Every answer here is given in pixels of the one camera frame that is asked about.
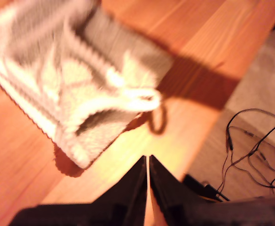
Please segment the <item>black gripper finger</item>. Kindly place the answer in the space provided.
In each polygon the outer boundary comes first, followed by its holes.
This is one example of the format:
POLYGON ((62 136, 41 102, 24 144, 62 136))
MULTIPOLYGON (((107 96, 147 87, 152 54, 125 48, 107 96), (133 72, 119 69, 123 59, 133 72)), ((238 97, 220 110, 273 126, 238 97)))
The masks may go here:
POLYGON ((149 178, 152 197, 169 226, 188 226, 187 206, 207 203, 178 181, 154 155, 149 157, 149 178))
POLYGON ((146 157, 142 156, 109 190, 94 201, 95 226, 144 225, 147 200, 146 157))

